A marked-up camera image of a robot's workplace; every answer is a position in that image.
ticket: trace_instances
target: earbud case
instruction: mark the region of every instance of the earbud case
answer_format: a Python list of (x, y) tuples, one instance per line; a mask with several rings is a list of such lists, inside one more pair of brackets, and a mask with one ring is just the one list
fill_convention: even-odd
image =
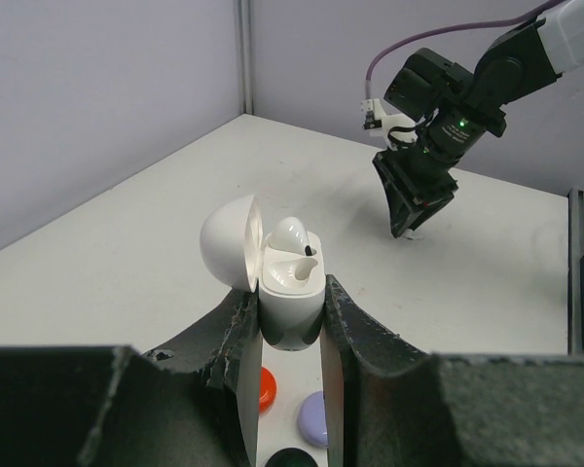
[(271, 248), (253, 195), (220, 207), (201, 228), (203, 262), (222, 283), (258, 291), (262, 334), (280, 350), (302, 350), (320, 334), (324, 260), (320, 238), (308, 239), (311, 256)]

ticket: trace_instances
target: earbud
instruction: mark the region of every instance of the earbud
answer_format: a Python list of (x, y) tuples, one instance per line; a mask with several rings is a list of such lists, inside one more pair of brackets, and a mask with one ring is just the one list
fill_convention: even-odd
[(275, 250), (311, 256), (308, 231), (296, 217), (287, 217), (277, 224), (269, 237), (269, 245)]

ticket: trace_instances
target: purple cable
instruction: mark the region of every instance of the purple cable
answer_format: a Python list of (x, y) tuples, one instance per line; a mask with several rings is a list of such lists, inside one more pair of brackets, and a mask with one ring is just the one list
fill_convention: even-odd
[(471, 29), (488, 29), (492, 27), (508, 27), (508, 26), (515, 26), (517, 24), (521, 24), (523, 22), (529, 21), (533, 18), (538, 17), (541, 13), (549, 10), (550, 8), (554, 8), (561, 3), (565, 2), (565, 0), (547, 0), (542, 5), (536, 7), (534, 10), (530, 10), (529, 12), (521, 15), (520, 17), (512, 18), (512, 19), (500, 19), (497, 21), (484, 21), (484, 22), (468, 22), (466, 24), (455, 24), (454, 26), (446, 26), (440, 27), (439, 29), (431, 29), (430, 31), (421, 32), (420, 34), (416, 34), (415, 36), (408, 37), (407, 39), (403, 39), (400, 42), (397, 42), (393, 46), (389, 46), (387, 49), (382, 51), (380, 54), (374, 57), (374, 60), (370, 63), (368, 67), (368, 71), (366, 71), (366, 99), (371, 99), (372, 94), (370, 92), (370, 86), (372, 83), (372, 72), (374, 71), (377, 64), (388, 54), (391, 54), (393, 51), (400, 49), (407, 44), (411, 44), (412, 42), (416, 42), (419, 39), (425, 39), (426, 37), (438, 36), (440, 34), (445, 34), (447, 32), (456, 32), (456, 31), (467, 31)]

